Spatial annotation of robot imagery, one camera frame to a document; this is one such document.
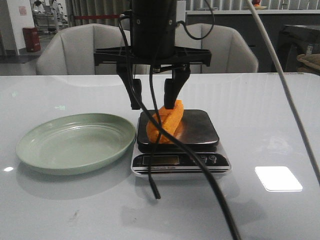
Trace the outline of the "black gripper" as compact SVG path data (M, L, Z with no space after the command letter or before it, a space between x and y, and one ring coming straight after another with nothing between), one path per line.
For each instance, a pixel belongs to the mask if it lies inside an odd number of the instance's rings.
M97 48L93 54L94 64L116 64L116 72L128 93L132 110L139 110L139 102L142 100L142 83L140 79L134 78L133 65L152 66L156 73L172 70L171 78L167 78L164 83L164 107L172 110L182 87L190 77L190 65L210 66L212 58L207 49L179 46L173 49L173 55L167 58L146 58L134 55L130 46Z

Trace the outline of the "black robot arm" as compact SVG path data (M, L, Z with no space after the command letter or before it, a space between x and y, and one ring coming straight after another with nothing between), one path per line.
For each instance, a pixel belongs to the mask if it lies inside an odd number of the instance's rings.
M178 21L175 0L133 0L130 10L119 19L129 19L130 38L119 27L124 46L97 48L95 65L115 63L130 99L131 108L139 110L142 103L142 84L133 77L134 65L148 65L150 74L170 71L165 80L164 106L172 109L180 90L189 79L190 65L210 66L212 54L207 49L195 49L175 45L176 28L186 24Z

